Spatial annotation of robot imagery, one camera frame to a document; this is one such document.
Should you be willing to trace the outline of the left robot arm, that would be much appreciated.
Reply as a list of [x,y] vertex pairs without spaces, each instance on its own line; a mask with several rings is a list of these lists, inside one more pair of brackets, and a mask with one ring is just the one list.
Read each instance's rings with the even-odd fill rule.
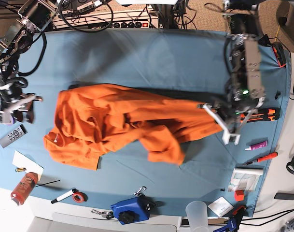
[[224,43],[224,63],[229,74],[223,98],[215,98],[202,108],[222,128],[225,145],[239,143],[241,128],[264,104],[259,42],[263,33],[258,20],[258,2],[224,0],[220,12],[227,21],[229,33]]

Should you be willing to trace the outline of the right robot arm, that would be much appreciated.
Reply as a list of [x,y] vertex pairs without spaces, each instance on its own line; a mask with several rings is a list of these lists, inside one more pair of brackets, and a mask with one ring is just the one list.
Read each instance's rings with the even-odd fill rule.
[[[27,76],[39,67],[47,46],[44,30],[57,15],[59,1],[28,0],[19,10],[19,19],[0,40],[0,124],[34,120],[33,103],[43,101],[34,93],[23,93],[28,87]],[[39,60],[29,72],[20,72],[18,60],[35,42],[36,33],[43,39]]]

